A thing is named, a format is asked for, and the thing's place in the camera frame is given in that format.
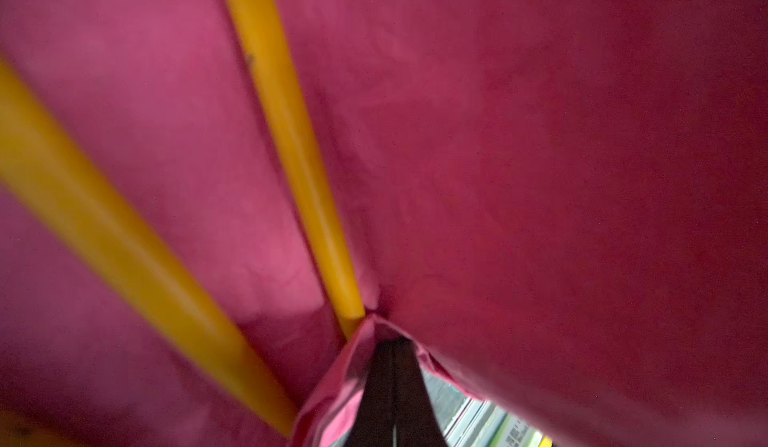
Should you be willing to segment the pink paper napkin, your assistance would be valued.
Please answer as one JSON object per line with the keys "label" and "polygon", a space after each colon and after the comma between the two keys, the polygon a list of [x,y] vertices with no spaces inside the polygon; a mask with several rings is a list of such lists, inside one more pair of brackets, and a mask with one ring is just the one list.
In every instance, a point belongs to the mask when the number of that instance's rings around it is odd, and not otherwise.
{"label": "pink paper napkin", "polygon": [[1,0],[1,55],[302,411],[377,337],[564,446],[767,442],[767,0],[276,0],[346,342],[225,0]]}

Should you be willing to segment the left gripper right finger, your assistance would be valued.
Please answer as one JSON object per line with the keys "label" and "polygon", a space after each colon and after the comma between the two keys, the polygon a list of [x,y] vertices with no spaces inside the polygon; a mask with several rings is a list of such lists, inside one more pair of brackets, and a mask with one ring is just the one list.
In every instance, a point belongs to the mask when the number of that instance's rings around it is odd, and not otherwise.
{"label": "left gripper right finger", "polygon": [[413,343],[405,338],[394,344],[394,376],[396,445],[446,447]]}

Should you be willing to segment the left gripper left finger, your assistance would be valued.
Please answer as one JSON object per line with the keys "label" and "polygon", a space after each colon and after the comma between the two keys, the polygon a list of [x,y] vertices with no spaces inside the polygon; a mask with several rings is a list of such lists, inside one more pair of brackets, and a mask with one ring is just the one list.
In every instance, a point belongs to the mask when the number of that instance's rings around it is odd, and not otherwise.
{"label": "left gripper left finger", "polygon": [[377,345],[363,396],[345,447],[393,447],[395,342]]}

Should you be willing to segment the orange plastic fork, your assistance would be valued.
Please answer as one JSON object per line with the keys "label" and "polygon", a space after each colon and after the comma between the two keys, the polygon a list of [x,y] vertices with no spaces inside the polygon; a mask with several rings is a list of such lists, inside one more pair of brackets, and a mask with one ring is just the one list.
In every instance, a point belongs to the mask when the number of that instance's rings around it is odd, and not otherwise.
{"label": "orange plastic fork", "polygon": [[307,240],[346,338],[366,316],[275,0],[226,0]]}

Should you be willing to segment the orange plastic spoon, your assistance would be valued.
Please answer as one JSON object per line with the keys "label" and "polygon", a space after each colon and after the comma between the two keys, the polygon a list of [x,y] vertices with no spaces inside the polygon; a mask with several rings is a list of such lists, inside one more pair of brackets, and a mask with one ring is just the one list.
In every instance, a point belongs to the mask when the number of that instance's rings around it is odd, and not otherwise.
{"label": "orange plastic spoon", "polygon": [[1,180],[177,351],[265,423],[291,434],[297,407],[266,363],[7,63]]}

